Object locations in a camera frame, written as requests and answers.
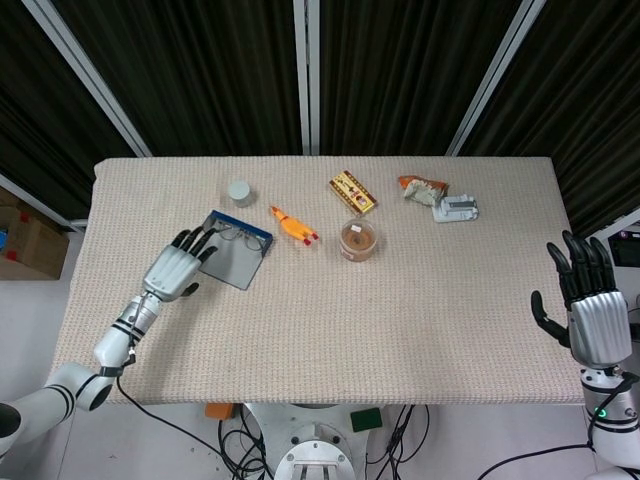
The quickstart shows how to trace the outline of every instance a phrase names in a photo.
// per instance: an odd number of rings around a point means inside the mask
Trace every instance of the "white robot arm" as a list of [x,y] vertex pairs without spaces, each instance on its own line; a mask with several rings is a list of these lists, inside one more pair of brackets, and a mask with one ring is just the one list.
[[585,367],[581,383],[590,418],[588,445],[617,466],[588,478],[640,478],[640,426],[631,397],[631,387],[640,379],[619,367],[633,352],[627,305],[616,288],[611,260],[602,243],[592,238],[589,244],[567,231],[563,238],[571,262],[553,243],[547,244],[547,249],[560,277],[568,328],[547,316],[538,291],[531,295],[533,316]]
[[198,288],[197,283],[190,282],[216,251],[216,247],[202,251],[215,231],[201,233],[202,227],[180,232],[158,256],[144,277],[144,293],[129,303],[96,345],[94,355],[101,366],[98,373],[66,363],[42,389],[0,403],[0,462],[13,445],[42,435],[69,418],[76,407],[91,411],[103,404],[116,377],[135,362],[135,346],[159,315],[162,303],[189,296]]

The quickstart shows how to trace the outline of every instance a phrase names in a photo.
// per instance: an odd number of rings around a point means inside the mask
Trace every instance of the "small white cup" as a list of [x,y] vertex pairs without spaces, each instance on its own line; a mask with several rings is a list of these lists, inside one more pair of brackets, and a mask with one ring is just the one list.
[[234,205],[238,208],[247,207],[253,201],[251,187],[244,180],[236,180],[229,185],[227,193],[231,200],[233,200]]

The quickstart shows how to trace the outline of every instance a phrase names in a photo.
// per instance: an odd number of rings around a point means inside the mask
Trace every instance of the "table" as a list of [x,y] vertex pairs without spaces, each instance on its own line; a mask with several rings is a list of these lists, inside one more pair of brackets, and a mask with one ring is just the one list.
[[[339,254],[352,214],[328,182],[343,169],[380,202],[366,218],[382,239],[360,264]],[[474,195],[480,217],[436,224],[402,198],[407,174]],[[196,294],[164,307],[123,377],[141,402],[582,401],[578,365],[529,310],[539,289],[564,320],[545,244],[568,222],[548,158],[118,158],[96,176],[55,365],[97,368],[94,345],[161,249],[217,209],[274,244],[247,291],[199,274]],[[252,206],[227,198],[236,179],[257,192]],[[270,205],[321,243],[286,236]]]

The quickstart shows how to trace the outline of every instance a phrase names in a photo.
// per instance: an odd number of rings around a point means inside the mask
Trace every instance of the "jar lid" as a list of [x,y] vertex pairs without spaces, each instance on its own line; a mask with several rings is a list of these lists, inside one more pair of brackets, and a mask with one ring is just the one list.
[[366,220],[350,220],[342,227],[340,244],[352,254],[369,253],[378,240],[373,225]]
[[244,180],[236,180],[229,185],[228,193],[232,200],[242,201],[251,193],[251,187]]

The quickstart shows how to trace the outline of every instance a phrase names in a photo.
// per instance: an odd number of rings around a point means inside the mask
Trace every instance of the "rubber chicken toy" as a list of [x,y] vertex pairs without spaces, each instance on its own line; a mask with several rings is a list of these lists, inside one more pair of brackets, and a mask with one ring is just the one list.
[[318,234],[311,228],[307,227],[304,223],[296,218],[286,215],[278,207],[271,207],[271,213],[278,219],[280,226],[285,232],[291,235],[293,238],[302,240],[305,245],[311,245],[310,237],[314,240],[318,239]]

